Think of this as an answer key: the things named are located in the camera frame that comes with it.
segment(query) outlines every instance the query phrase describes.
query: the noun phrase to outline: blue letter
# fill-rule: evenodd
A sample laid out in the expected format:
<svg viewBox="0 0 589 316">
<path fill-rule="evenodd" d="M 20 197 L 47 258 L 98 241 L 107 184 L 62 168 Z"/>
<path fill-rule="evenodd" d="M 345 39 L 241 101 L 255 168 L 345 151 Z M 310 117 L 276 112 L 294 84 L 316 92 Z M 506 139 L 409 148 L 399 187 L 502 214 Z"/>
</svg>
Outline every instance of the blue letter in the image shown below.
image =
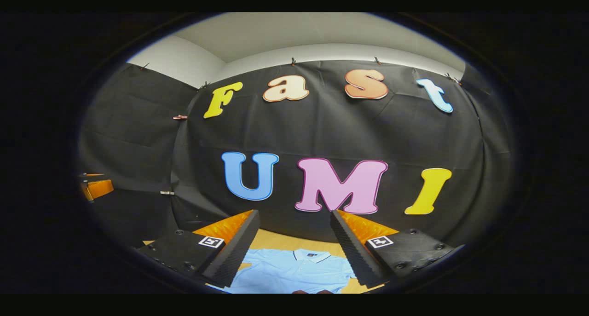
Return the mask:
<svg viewBox="0 0 589 316">
<path fill-rule="evenodd" d="M 244 154 L 227 152 L 221 155 L 221 159 L 225 162 L 225 181 L 231 193 L 250 201 L 262 201 L 271 196 L 274 188 L 273 166 L 278 163 L 278 155 L 257 153 L 252 156 L 252 160 L 258 163 L 258 187 L 255 190 L 246 188 L 242 183 Z"/>
<path fill-rule="evenodd" d="M 444 90 L 442 90 L 442 88 L 439 88 L 438 86 L 434 85 L 433 82 L 429 79 L 419 79 L 417 80 L 417 83 L 425 87 L 427 94 L 429 94 L 429 98 L 431 98 L 433 104 L 435 104 L 435 106 L 438 107 L 439 110 L 445 111 L 446 113 L 451 113 L 452 110 L 454 110 L 452 109 L 452 105 L 444 101 L 444 99 L 442 98 L 441 94 L 444 93 Z"/>
</svg>

